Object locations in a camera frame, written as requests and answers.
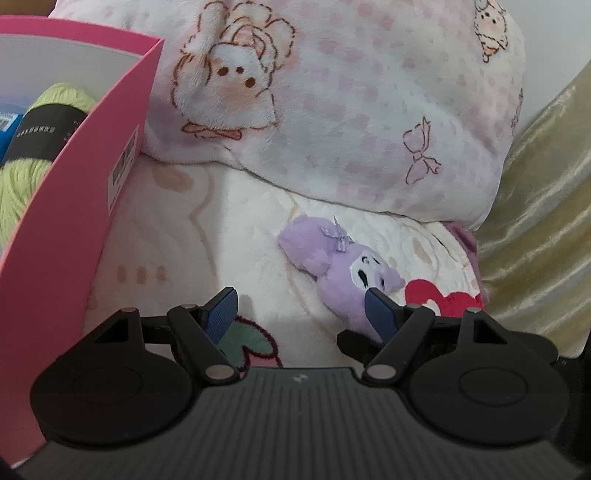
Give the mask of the green yarn ball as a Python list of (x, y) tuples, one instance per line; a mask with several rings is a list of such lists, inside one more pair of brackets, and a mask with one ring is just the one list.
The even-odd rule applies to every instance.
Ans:
[(81, 88), (48, 87), (31, 104), (1, 162), (1, 247), (5, 248), (53, 162), (96, 105)]

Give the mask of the pink checkered pillow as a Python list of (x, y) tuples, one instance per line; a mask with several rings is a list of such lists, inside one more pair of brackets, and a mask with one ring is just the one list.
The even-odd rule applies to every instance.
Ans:
[(146, 154), (295, 193), (478, 228), (523, 98), (525, 38), (497, 1), (59, 1), (160, 38)]

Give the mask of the blue wipes packet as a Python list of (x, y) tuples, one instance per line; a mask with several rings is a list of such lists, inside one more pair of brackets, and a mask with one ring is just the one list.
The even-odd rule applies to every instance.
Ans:
[(22, 117), (21, 113), (0, 112), (0, 160), (3, 160)]

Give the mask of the purple plush toy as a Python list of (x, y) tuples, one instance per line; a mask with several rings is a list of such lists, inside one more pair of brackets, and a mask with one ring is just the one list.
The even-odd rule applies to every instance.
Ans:
[(295, 268), (315, 277), (318, 297), (349, 330), (381, 340), (365, 312), (366, 292), (390, 295), (406, 281), (377, 251), (353, 241), (335, 219), (307, 215), (288, 223), (277, 244)]

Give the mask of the pink cardboard box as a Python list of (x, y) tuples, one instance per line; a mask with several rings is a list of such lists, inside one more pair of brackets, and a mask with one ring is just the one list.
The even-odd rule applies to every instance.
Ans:
[(29, 107), (49, 86), (95, 107), (53, 162), (1, 257), (1, 455), (43, 436), (29, 404), (37, 375), (82, 333), (111, 214), (140, 150), (160, 39), (39, 16), (1, 20), (1, 101)]

